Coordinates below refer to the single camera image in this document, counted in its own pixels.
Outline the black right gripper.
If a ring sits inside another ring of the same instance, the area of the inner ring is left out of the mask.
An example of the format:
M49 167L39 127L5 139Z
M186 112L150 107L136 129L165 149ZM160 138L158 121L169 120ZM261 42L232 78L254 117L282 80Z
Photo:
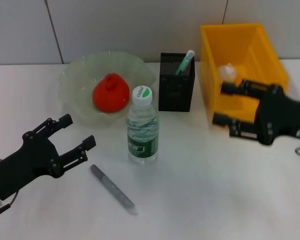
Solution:
M300 101L286 96L279 85L269 86L243 79L239 85L223 82L220 93L259 100L254 124L224 114L213 114L212 124L227 127L230 137L258 140L266 146L272 145L274 140L281 136L300 139Z

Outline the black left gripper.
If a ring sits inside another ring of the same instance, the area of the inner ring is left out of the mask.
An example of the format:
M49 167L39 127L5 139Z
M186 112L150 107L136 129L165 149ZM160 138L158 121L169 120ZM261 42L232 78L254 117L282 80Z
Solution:
M7 199L40 176L59 178L88 160L86 152L96 146L93 135L62 155L48 140L72 123L72 117L67 113L59 120L48 118L34 130L26 132L21 148L0 162L0 200Z

